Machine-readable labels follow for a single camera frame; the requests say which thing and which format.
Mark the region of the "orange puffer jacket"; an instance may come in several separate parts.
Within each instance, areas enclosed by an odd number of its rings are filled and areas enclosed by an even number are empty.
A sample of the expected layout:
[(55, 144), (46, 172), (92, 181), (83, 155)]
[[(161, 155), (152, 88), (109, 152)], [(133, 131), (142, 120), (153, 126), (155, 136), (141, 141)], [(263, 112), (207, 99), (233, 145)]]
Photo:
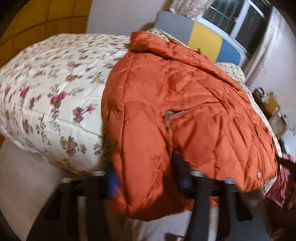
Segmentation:
[(119, 179), (108, 204), (119, 218), (151, 221), (193, 208), (174, 182), (172, 151), (209, 178), (233, 178), (243, 192), (276, 175), (273, 137), (245, 91), (175, 40), (132, 33), (101, 111)]

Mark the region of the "dark red cloth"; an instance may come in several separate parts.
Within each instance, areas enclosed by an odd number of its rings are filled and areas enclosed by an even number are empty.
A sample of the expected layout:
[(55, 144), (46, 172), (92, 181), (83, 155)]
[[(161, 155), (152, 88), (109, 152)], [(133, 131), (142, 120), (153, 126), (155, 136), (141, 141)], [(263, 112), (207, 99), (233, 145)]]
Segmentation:
[(295, 207), (295, 159), (283, 154), (280, 161), (280, 174), (265, 195), (282, 208)]

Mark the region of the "wooden side table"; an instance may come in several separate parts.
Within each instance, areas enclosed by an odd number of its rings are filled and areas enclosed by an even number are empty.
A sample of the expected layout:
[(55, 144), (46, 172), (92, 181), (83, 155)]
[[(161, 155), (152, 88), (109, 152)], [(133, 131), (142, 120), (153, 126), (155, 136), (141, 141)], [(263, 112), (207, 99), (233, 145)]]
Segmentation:
[(274, 93), (266, 93), (260, 87), (254, 90), (252, 96), (279, 140), (287, 131), (287, 122), (285, 114), (282, 114), (280, 111), (280, 105)]

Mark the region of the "floral white quilt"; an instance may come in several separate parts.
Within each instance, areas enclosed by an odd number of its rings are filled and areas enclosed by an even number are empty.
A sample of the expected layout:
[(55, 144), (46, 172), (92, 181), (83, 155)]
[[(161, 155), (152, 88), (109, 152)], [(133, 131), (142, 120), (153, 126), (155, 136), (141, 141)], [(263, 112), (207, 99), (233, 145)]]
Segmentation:
[[(189, 48), (159, 29), (147, 32)], [(102, 119), (103, 92), (129, 46), (130, 36), (59, 34), (25, 48), (1, 68), (1, 133), (73, 173), (89, 175), (101, 169), (112, 157)], [(278, 142), (267, 119), (244, 82), (228, 75), (271, 132), (278, 156)]]

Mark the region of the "grey yellow blue headboard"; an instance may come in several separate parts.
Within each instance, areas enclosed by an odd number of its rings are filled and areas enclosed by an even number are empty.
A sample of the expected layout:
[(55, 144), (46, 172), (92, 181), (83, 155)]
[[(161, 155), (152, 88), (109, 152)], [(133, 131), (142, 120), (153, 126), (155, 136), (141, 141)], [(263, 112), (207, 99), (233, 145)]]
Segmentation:
[(173, 36), (193, 50), (201, 50), (212, 62), (229, 62), (243, 67), (248, 58), (239, 48), (207, 26), (169, 11), (158, 13), (155, 28)]

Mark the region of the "floral curtain right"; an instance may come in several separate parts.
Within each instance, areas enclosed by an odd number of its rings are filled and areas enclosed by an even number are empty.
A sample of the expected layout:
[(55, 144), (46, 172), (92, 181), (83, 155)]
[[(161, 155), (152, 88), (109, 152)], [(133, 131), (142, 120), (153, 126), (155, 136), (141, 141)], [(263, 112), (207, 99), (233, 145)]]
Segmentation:
[(243, 69), (245, 85), (250, 91), (260, 86), (261, 80), (275, 58), (280, 46), (286, 21), (277, 8), (273, 7), (263, 39)]

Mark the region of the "floral curtain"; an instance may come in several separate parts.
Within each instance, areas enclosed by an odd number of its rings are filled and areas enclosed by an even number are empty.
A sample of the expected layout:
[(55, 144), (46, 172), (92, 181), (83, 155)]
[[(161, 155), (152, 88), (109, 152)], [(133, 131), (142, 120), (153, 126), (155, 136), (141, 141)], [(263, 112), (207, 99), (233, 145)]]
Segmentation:
[(195, 20), (203, 14), (215, 0), (174, 0), (169, 10), (177, 15)]
[(273, 7), (263, 39), (243, 69), (245, 85), (250, 91), (260, 86), (261, 80), (275, 58), (280, 46), (286, 21), (277, 8)]

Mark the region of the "yellow wooden wardrobe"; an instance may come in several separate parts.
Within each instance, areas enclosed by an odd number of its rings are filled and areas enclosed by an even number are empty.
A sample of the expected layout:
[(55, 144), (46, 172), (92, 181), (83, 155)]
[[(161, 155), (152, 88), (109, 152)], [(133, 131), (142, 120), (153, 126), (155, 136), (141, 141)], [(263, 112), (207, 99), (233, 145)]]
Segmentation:
[(61, 33), (84, 34), (92, 1), (1, 1), (1, 66)]

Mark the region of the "floral curtain left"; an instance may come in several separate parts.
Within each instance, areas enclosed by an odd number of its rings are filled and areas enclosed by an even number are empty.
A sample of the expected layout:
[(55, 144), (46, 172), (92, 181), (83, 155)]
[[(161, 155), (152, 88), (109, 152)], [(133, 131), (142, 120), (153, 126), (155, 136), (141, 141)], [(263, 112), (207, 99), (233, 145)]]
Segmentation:
[(169, 10), (177, 15), (195, 20), (203, 14), (215, 0), (174, 0)]

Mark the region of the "window with white frame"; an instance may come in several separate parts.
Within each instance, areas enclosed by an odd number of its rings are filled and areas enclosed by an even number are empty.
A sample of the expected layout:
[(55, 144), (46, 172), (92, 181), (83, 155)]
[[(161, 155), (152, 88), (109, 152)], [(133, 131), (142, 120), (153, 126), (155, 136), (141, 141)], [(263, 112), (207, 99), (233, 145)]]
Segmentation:
[(266, 32), (272, 7), (269, 1), (216, 0), (196, 20), (250, 58)]

